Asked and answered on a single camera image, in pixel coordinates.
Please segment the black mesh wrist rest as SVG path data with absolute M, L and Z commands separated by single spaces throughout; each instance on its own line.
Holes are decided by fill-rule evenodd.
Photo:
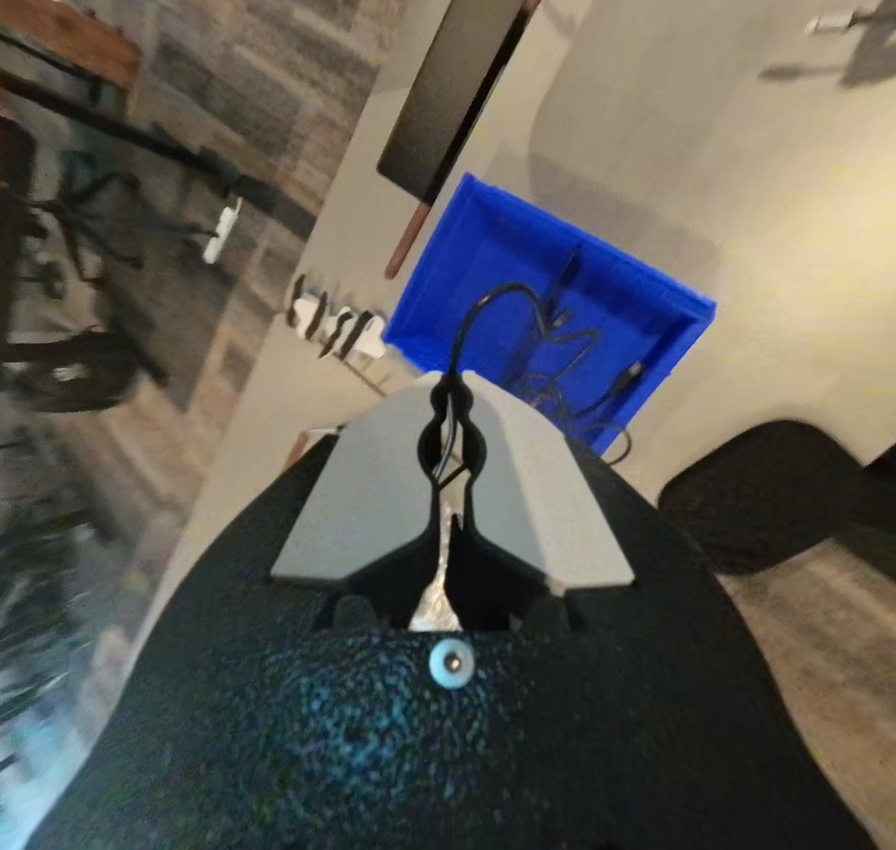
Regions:
M 699 546 L 712 570 L 748 576 L 848 526 L 868 474 L 819 428 L 758 424 L 671 479 L 658 511 Z

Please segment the small white bracket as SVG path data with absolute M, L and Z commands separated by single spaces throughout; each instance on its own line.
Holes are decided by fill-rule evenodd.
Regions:
M 207 266 L 215 265 L 240 216 L 243 199 L 232 197 L 222 208 L 218 222 L 204 245 L 202 259 Z

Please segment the blue plastic bin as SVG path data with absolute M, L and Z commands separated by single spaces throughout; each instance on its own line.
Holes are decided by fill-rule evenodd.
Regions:
M 420 372 L 446 372 L 476 302 L 460 368 L 537 408 L 597 453 L 628 424 L 709 328 L 710 298 L 505 190 L 466 175 L 399 298 L 385 341 Z

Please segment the black desk mat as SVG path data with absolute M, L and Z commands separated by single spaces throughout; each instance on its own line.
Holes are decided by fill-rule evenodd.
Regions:
M 377 163 L 377 172 L 431 205 L 471 106 L 523 0 L 450 0 Z

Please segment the black office chair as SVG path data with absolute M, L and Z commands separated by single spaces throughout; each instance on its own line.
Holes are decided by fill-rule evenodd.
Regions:
M 7 185 L 2 186 L 2 197 L 23 208 L 26 214 L 24 234 L 27 237 L 48 239 L 49 234 L 39 221 L 39 216 L 54 219 L 60 229 L 65 254 L 78 279 L 100 288 L 104 284 L 104 273 L 88 275 L 82 254 L 83 241 L 88 242 L 103 260 L 115 261 L 135 272 L 144 268 L 143 257 L 117 251 L 110 244 L 97 228 L 97 224 L 111 225 L 110 219 L 91 211 L 92 204 L 116 183 L 133 199 L 141 201 L 140 181 L 133 173 L 112 171 L 98 174 L 98 162 L 93 155 L 67 151 L 63 156 L 54 197 L 41 200 L 27 197 L 12 191 Z
M 38 414 L 115 408 L 140 376 L 159 386 L 169 382 L 167 370 L 121 330 L 87 329 L 61 339 L 2 344 L 2 392 Z

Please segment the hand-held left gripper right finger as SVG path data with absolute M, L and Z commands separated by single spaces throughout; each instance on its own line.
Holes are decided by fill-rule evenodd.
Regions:
M 463 372 L 485 462 L 468 482 L 465 518 L 500 551 L 529 565 L 550 589 L 627 587 L 633 570 L 566 442 L 535 408 Z

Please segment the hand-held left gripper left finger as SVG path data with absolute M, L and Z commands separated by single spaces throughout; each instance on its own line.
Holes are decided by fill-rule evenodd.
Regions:
M 434 417 L 429 372 L 341 432 L 273 565 L 275 578 L 335 583 L 420 537 L 432 485 L 420 437 Z

